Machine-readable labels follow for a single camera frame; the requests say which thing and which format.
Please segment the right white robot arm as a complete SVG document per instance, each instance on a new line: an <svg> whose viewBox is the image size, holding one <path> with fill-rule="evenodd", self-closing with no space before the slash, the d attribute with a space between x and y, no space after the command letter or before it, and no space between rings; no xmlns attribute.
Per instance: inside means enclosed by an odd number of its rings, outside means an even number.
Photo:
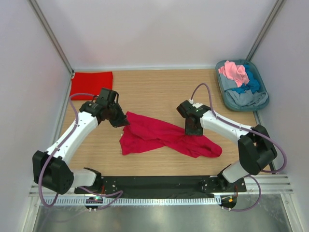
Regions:
<svg viewBox="0 0 309 232"><path fill-rule="evenodd" d="M222 117L201 103L182 102L177 111L185 119L185 134L201 136L211 130L238 146L239 160L217 175L217 185L222 191L231 191L238 181L248 175L257 175L276 157L274 144L269 141L265 127L242 125Z"/></svg>

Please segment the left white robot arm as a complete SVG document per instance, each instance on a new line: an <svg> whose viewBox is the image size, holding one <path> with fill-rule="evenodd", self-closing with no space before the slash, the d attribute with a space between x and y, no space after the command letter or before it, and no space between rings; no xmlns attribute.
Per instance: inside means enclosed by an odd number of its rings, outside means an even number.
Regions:
<svg viewBox="0 0 309 232"><path fill-rule="evenodd" d="M118 92L102 88L98 95L92 95L79 110L74 110L74 121L53 145L33 155L34 182L39 188L45 187L61 195L70 188L83 187L91 193L98 193L102 189L100 172L90 168L72 171L69 164L85 138L101 122L107 120L114 128L129 125L118 100Z"/></svg>

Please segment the magenta t-shirt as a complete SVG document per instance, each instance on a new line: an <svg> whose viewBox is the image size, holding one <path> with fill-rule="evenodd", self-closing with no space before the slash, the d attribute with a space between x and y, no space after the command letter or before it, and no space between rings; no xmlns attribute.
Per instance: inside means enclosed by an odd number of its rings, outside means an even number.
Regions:
<svg viewBox="0 0 309 232"><path fill-rule="evenodd" d="M181 127L132 112L127 112L126 116L130 124L123 128L120 139L122 155L143 153L165 146L193 158L217 158L222 154L222 148L204 135L186 135Z"/></svg>

